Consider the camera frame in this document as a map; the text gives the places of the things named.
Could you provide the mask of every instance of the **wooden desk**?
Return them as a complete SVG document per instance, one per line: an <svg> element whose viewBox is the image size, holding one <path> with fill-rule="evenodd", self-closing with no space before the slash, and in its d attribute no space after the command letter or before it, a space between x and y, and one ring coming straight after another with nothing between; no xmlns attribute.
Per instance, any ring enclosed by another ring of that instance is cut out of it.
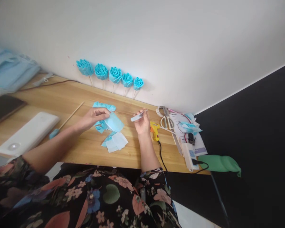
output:
<svg viewBox="0 0 285 228"><path fill-rule="evenodd" d="M31 83L39 80L43 75L37 75L23 88L31 87ZM55 76L48 83L64 81L65 78ZM56 127L59 127L69 115L81 103L85 102L75 115L62 128L65 129L76 123L92 107L95 101L115 105L116 115L125 124L121 131L129 143L122 150L108 153L106 147L101 144L110 134L110 131L99 133L95 127L83 133L75 146L63 157L62 162L93 164L102 166L117 166L125 168L141 168L140 149L137 133L134 124L130 121L133 113L145 107L149 110L151 121L159 123L160 117L156 114L156 108L140 101L125 98L123 96L103 91L78 82L65 82L57 85L34 88L27 91L19 91L12 96L25 100L28 105L20 109L8 119L0 123L0 145L17 132L37 113L45 111L60 117ZM162 145L162 158L171 172L190 173L186 168L185 159L179 154L171 133L159 129L159 136ZM153 142L156 155L159 156L159 145Z"/></svg>

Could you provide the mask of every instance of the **smartphone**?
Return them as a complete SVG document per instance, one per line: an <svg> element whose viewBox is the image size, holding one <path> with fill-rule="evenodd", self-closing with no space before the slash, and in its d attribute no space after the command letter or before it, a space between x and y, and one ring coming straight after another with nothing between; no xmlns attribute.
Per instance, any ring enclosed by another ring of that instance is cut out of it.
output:
<svg viewBox="0 0 285 228"><path fill-rule="evenodd" d="M9 95L0 96L0 123L27 103Z"/></svg>

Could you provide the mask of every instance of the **black wall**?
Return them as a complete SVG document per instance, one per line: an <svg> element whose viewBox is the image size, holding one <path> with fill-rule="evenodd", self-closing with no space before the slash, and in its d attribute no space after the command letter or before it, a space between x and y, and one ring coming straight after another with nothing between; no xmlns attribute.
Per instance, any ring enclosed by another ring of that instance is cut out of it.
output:
<svg viewBox="0 0 285 228"><path fill-rule="evenodd" d="M196 117L208 153L242 169L214 173L232 223L285 224L285 67Z"/></svg>

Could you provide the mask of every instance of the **black cable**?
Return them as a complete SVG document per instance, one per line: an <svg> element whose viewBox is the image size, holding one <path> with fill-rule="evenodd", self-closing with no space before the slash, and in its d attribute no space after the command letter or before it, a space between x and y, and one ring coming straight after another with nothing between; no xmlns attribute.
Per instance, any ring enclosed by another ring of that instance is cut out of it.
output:
<svg viewBox="0 0 285 228"><path fill-rule="evenodd" d="M197 171L197 172L196 172L196 173L194 173L194 174L198 174L198 173L200 173L201 171L204 171L204 170L206 170L206 169L208 169L208 168L209 168L209 165L208 165L207 163L202 162L202 161L198 161L198 160L195 160L195 159L192 159L192 164L194 164L194 165L198 165L198 164L206 164L206 165L207 165L207 167L206 167L206 168L201 169L201 170Z"/></svg>
<svg viewBox="0 0 285 228"><path fill-rule="evenodd" d="M162 146L161 146L160 141L158 141L158 144L159 144L159 146L161 147L160 152L159 152L159 155L160 155L160 157L161 157L162 164L164 165L164 167L165 167L165 169L166 169L166 172L168 173L167 167L165 166L165 163L164 163L164 161L163 161L163 159L162 159Z"/></svg>
<svg viewBox="0 0 285 228"><path fill-rule="evenodd" d="M230 228L230 223L231 223L231 221L230 221L230 219L229 219L229 217L228 217L228 214L227 214L225 205L224 205L224 203L223 203L223 201L222 201L221 194L219 193L219 189L218 189L218 187L217 187L217 185L216 185L216 182L215 182L215 180L214 180L214 177L213 177L213 175L212 175L212 172L210 172L210 174L211 174L211 177L212 177L212 181L213 181L213 184L214 184L216 193L218 194L219 202L220 202L220 204L221 204L221 207L222 207L223 212L224 212L224 215L225 215L225 219L226 219L226 222L227 222L227 227Z"/></svg>
<svg viewBox="0 0 285 228"><path fill-rule="evenodd" d="M207 168L201 169L200 171L197 171L197 172L194 173L194 174L198 174L198 173L200 173L201 171L204 171L204 170L206 170L206 169L209 168L209 165L208 165L207 163L203 162L202 164L206 164L206 165L207 165Z"/></svg>

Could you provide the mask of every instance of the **blue face mask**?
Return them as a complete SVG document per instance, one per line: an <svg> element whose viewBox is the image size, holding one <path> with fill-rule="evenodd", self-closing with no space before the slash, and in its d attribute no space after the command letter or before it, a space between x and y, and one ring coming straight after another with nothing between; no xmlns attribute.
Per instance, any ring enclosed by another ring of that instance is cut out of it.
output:
<svg viewBox="0 0 285 228"><path fill-rule="evenodd" d="M187 123L187 122L183 122L180 121L177 126L179 127L179 130L183 133L192 133L193 135L196 135L198 132L201 132L203 130L201 130L199 127L195 126L192 123Z"/></svg>
<svg viewBox="0 0 285 228"><path fill-rule="evenodd" d="M27 56L0 48L0 95L16 92L40 71L40 66Z"/></svg>

